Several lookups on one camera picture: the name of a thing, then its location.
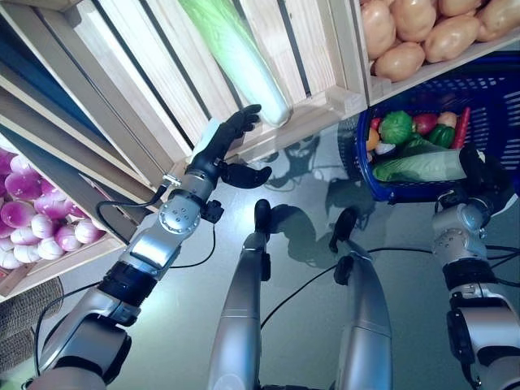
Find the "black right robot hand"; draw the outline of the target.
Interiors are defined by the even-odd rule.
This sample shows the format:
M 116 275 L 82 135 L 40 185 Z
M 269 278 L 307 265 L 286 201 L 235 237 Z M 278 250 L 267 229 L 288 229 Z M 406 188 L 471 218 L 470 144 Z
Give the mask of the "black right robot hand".
M 511 176 L 498 158 L 468 144 L 460 150 L 459 160 L 466 174 L 466 191 L 486 204 L 490 216 L 502 213 L 516 202 L 518 196 Z

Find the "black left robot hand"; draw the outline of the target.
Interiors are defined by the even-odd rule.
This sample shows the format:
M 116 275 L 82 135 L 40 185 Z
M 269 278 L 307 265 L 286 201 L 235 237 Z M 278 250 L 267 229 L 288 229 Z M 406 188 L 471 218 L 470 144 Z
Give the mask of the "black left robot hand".
M 260 121 L 261 109 L 260 104 L 246 106 L 221 123 L 205 149 L 194 156 L 186 174 L 202 173 L 214 187 L 219 179 L 239 189 L 255 189 L 265 184 L 272 173 L 270 167 L 257 170 L 247 165 L 225 162 L 232 142 L 254 130 Z

